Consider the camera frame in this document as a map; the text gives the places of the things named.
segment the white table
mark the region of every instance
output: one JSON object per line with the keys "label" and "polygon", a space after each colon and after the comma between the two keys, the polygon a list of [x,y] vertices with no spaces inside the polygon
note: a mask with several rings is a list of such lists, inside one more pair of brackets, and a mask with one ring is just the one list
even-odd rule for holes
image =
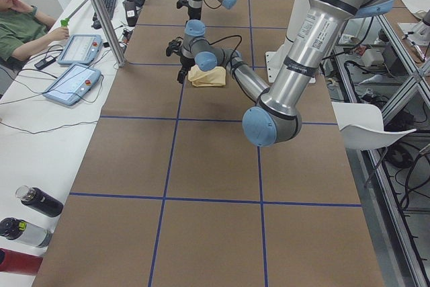
{"label": "white table", "polygon": [[[82,1],[72,0],[60,19],[67,17]],[[100,34],[105,42],[106,37],[102,29],[94,30],[91,28],[93,12],[94,9],[88,1],[71,18],[69,22],[70,34]],[[118,0],[112,25],[117,28],[123,22],[126,23],[125,13],[122,0]],[[121,35],[122,30],[123,28],[116,29],[118,37]],[[102,48],[95,61],[101,58],[107,50],[108,48]],[[39,59],[28,63],[26,67],[34,68],[34,63]],[[112,52],[108,52],[94,67],[101,71],[102,75],[104,75],[104,80],[101,89],[99,81],[85,95],[86,100],[95,100],[92,104],[81,100],[68,108],[48,101],[41,95],[16,103],[4,104],[35,95],[17,82],[13,82],[0,100],[0,118],[3,119],[3,122],[32,132],[48,130],[64,124],[94,122],[42,134],[28,134],[0,124],[0,220],[15,217],[51,231],[55,229],[59,216],[48,218],[22,205],[15,197],[15,191],[21,185],[35,186],[58,198],[63,203],[66,201],[95,129],[95,122],[99,119],[101,107],[115,78],[118,65]],[[54,63],[45,68],[44,71],[59,76],[65,69],[66,67],[61,67]],[[22,71],[17,76],[16,81],[26,84],[33,91],[42,92],[54,79],[36,71]],[[0,247],[32,255],[43,255],[46,252],[46,248],[29,247],[18,242],[8,241],[3,237],[0,237]],[[33,276],[0,272],[0,286],[31,286],[33,280]]]}

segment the bottle cap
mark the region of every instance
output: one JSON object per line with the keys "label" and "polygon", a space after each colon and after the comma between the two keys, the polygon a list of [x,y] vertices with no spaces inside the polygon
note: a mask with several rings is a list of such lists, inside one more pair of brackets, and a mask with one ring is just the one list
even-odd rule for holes
{"label": "bottle cap", "polygon": [[19,220],[16,218],[5,218],[0,222],[0,236],[7,239],[16,239],[20,236]]}
{"label": "bottle cap", "polygon": [[19,198],[21,201],[25,201],[25,202],[30,201],[31,195],[32,195],[32,189],[30,189],[26,185],[21,186],[15,192],[15,196]]}

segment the blue joint cap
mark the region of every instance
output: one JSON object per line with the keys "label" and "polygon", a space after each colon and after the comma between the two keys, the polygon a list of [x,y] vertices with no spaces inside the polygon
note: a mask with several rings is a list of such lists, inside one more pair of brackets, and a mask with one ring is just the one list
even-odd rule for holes
{"label": "blue joint cap", "polygon": [[215,54],[208,51],[198,53],[196,57],[194,57],[194,61],[203,72],[214,69],[218,62]]}
{"label": "blue joint cap", "polygon": [[231,9],[234,5],[236,5],[237,0],[223,0],[222,5],[227,8]]}
{"label": "blue joint cap", "polygon": [[373,6],[363,7],[358,9],[354,18],[371,17],[375,15],[381,15],[383,13],[388,13],[392,9],[393,5],[394,5],[394,0],[389,0],[389,1],[386,1],[385,3],[379,3]]}
{"label": "blue joint cap", "polygon": [[271,146],[276,141],[275,122],[263,108],[249,108],[243,115],[242,128],[248,140],[255,146]]}
{"label": "blue joint cap", "polygon": [[189,36],[203,36],[206,33],[206,26],[198,19],[191,19],[185,25],[185,33]]}

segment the hand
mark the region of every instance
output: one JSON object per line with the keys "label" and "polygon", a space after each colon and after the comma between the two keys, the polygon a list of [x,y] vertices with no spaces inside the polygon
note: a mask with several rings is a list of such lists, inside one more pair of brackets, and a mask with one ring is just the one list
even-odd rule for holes
{"label": "hand", "polygon": [[47,36],[49,36],[52,41],[66,40],[69,38],[69,29],[67,27],[58,27],[55,30],[49,32]]}
{"label": "hand", "polygon": [[33,7],[24,3],[20,0],[12,0],[13,6],[11,9],[18,11],[20,13],[31,13],[33,11]]}

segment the keyboard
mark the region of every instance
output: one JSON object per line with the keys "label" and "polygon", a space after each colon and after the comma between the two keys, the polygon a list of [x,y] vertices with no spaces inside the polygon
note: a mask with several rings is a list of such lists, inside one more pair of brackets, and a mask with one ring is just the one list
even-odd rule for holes
{"label": "keyboard", "polygon": [[[116,0],[103,0],[105,3],[107,13],[109,14],[109,18],[112,19],[114,17],[115,7],[116,7]],[[97,14],[94,13],[93,21],[97,20]]]}

